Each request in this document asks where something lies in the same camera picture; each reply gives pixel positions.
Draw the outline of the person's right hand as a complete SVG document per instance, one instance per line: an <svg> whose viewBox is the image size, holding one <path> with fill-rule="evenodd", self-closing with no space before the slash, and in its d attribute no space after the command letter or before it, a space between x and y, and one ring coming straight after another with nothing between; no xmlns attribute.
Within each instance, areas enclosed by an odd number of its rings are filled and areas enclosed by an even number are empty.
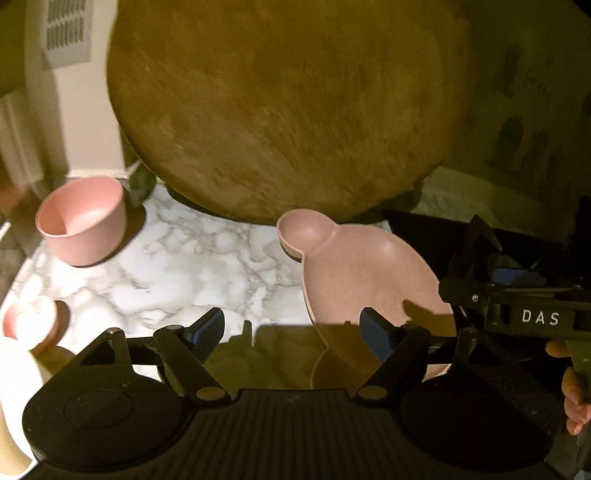
<svg viewBox="0 0 591 480"><path fill-rule="evenodd" d="M584 400L584 379L572 366L564 373L561 385L564 394L566 428L570 435L579 435L590 422L590 404Z"/></svg>

